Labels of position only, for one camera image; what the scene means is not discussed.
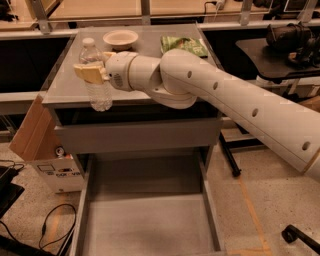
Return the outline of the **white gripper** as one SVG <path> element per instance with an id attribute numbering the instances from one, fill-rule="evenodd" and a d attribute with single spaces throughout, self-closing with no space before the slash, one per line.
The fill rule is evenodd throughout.
<path id="1" fill-rule="evenodd" d="M 103 52 L 103 55 L 107 61 L 105 67 L 102 62 L 74 64 L 75 74 L 91 84 L 103 84 L 109 80 L 115 89 L 132 91 L 129 83 L 129 67 L 137 53 L 129 51 Z"/>

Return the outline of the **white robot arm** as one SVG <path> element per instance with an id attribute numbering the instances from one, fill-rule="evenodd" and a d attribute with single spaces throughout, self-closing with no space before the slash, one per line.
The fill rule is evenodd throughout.
<path id="1" fill-rule="evenodd" d="M 107 61 L 76 64 L 93 84 L 141 91 L 175 109 L 200 98 L 239 124 L 299 172 L 320 179 L 320 113 L 234 77 L 198 56 L 173 49 L 160 58 L 120 52 Z"/>

